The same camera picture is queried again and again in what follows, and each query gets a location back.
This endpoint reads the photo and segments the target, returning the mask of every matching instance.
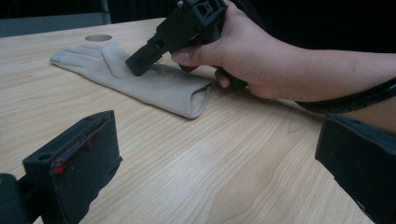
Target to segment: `human hand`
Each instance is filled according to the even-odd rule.
[[[262,98],[276,98],[277,89],[290,56],[291,46],[264,32],[231,1],[225,12],[221,38],[213,43],[187,47],[172,54],[172,59],[183,66],[214,65],[224,68],[234,77],[248,82],[250,91]],[[221,87],[230,85],[230,79],[221,70],[216,72]]]

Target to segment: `black cord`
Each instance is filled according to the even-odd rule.
[[[396,95],[396,77],[371,88],[349,96],[319,102],[296,102],[308,111],[326,113],[347,113],[377,104]]]

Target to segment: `forearm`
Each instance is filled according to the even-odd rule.
[[[330,100],[396,77],[396,54],[300,49],[297,58],[300,61],[289,68],[290,91],[280,98]]]
[[[338,50],[303,50],[290,70],[290,90],[280,98],[322,101],[366,91],[396,77],[396,54]],[[388,133],[396,134],[396,97],[346,113]]]

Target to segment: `wooden table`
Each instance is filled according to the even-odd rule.
[[[322,117],[215,88],[204,114],[184,119],[49,62],[106,43],[87,35],[111,35],[132,54],[161,21],[0,38],[0,172],[22,177],[24,158],[114,110],[123,162],[81,223],[371,223],[314,158]],[[160,62],[176,66],[169,54]]]

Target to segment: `finger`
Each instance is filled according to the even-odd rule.
[[[186,47],[174,52],[172,60],[183,66],[217,65],[212,44]]]

